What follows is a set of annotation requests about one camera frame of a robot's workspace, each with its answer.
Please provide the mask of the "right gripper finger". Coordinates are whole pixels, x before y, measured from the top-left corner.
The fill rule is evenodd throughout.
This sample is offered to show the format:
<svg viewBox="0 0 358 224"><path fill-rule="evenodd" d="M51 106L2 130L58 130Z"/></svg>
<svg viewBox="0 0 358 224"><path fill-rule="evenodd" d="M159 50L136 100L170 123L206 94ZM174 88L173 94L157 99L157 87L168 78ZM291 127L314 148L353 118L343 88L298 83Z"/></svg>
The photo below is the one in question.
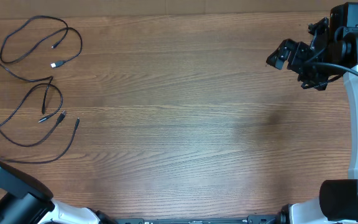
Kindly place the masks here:
<svg viewBox="0 0 358 224"><path fill-rule="evenodd" d="M266 63L276 69L281 70L284 62L288 60L291 51L295 50L295 41L291 39L285 39L278 46L278 48L270 54Z"/></svg>
<svg viewBox="0 0 358 224"><path fill-rule="evenodd" d="M288 70L300 70L300 67L308 60L308 45L299 42L295 45L295 49L291 51L288 58Z"/></svg>

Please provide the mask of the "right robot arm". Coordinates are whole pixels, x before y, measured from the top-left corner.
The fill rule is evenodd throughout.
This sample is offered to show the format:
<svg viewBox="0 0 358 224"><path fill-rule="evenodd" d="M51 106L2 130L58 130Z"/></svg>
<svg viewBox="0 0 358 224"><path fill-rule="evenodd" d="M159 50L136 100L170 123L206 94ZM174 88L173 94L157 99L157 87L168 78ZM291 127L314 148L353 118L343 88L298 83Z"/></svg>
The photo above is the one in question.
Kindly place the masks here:
<svg viewBox="0 0 358 224"><path fill-rule="evenodd" d="M358 2L331 9L329 17L310 24L309 44L285 39L267 57L277 69L298 75L304 89L326 89L343 80L351 116L351 160L346 179L325 180L312 200L288 204L265 223L358 223Z"/></svg>

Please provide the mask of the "black USB-C cable long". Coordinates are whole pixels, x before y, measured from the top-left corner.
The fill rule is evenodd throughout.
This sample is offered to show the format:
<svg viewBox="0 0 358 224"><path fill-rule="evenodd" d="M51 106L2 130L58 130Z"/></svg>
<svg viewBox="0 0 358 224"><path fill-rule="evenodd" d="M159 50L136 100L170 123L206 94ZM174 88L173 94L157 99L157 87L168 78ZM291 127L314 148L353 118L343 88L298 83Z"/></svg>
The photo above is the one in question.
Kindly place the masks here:
<svg viewBox="0 0 358 224"><path fill-rule="evenodd" d="M51 127L51 129L48 131L48 133L39 141L32 143L32 144L20 144L18 142L13 141L11 138L9 138L2 130L1 130L1 126L4 126L5 123L7 123L14 115L16 114L16 112L12 112L2 123L0 123L0 134L6 139L8 140L10 143L13 143L16 146L20 146L20 147L35 147L38 145L41 145L42 143L44 143L52 134L53 132L57 129L57 127L60 125L60 123L65 119L66 116L66 111L63 111L60 113L60 115L57 118L56 123ZM57 160L59 160L61 157L63 157L69 150L69 148L71 147L75 135L76 135L76 131L79 127L80 124L80 119L77 118L76 119L76 123L74 125L73 128L73 133L71 135L70 141L67 145L67 147L59 154L57 155L55 158L50 159L50 160L46 160L46 161L20 161L20 160L15 160L15 159L6 159L3 157L0 157L0 161L4 161L4 162L11 162L11 163L16 163L16 164L48 164L48 163L52 163L55 162Z"/></svg>

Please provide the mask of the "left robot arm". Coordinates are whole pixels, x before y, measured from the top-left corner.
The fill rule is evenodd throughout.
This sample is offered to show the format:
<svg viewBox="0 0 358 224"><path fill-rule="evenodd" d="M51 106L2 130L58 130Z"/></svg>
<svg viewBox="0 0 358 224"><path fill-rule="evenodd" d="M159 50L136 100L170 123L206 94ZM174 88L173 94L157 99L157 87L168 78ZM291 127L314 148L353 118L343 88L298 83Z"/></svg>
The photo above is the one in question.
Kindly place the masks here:
<svg viewBox="0 0 358 224"><path fill-rule="evenodd" d="M36 178L0 161L0 224L116 223L100 211L78 208L53 199Z"/></svg>

